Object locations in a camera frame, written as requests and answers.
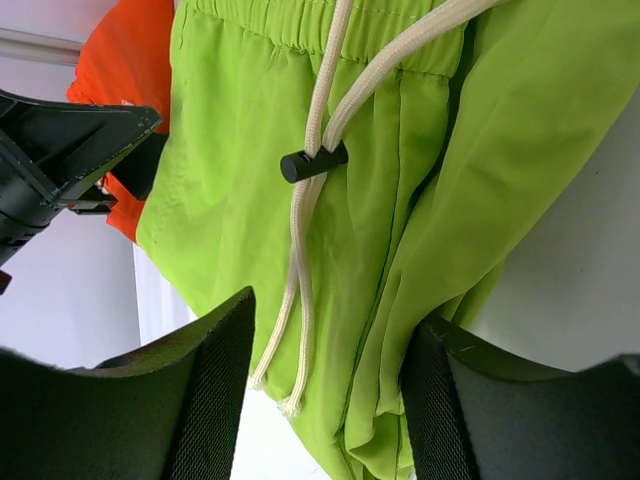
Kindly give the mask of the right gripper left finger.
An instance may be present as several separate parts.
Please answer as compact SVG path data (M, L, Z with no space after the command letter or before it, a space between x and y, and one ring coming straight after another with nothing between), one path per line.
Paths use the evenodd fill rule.
M255 329L244 288L94 368L1 353L5 479L227 479Z

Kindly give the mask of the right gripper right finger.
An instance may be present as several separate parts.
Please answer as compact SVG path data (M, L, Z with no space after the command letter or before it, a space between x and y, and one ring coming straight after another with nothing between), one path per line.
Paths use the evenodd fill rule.
M401 370L419 479L636 479L639 357L577 373L509 353L433 314Z

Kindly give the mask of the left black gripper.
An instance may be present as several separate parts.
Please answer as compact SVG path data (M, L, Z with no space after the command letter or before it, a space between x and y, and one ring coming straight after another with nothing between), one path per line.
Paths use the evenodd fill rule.
M1 92L1 263L64 209L106 214L96 182L160 124L147 106L85 105Z

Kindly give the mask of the orange shorts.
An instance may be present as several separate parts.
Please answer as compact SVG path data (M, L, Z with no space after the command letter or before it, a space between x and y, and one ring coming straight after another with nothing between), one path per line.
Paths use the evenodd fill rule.
M131 241L151 192L168 139L171 66L169 48L176 3L118 1L84 44L67 90L72 103L148 106L161 124L102 180L115 198L107 223Z

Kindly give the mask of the green shorts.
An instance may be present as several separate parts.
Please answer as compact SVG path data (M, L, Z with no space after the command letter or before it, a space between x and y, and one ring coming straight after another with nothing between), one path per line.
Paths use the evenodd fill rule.
M405 479L415 327L470 324L639 83L635 1L183 1L137 230L334 479Z

